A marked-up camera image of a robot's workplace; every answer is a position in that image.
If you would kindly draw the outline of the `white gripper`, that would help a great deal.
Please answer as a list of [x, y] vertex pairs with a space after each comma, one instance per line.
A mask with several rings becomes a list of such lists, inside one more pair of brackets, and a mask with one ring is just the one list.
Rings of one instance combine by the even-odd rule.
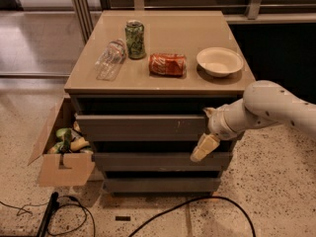
[[225, 119], [227, 105], [219, 108], [204, 108], [208, 118], [208, 130], [211, 134], [203, 134], [191, 154], [193, 162], [199, 162], [219, 146], [220, 140], [231, 140], [242, 134], [242, 131], [235, 131]]

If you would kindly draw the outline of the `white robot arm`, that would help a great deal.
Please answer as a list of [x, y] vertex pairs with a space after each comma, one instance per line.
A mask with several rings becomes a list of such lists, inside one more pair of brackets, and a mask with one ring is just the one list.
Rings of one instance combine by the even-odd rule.
[[236, 138], [248, 129], [287, 124], [316, 139], [316, 105], [305, 102], [272, 81], [250, 84], [243, 97], [219, 108], [204, 108], [209, 134], [203, 134], [191, 160], [199, 162], [223, 140]]

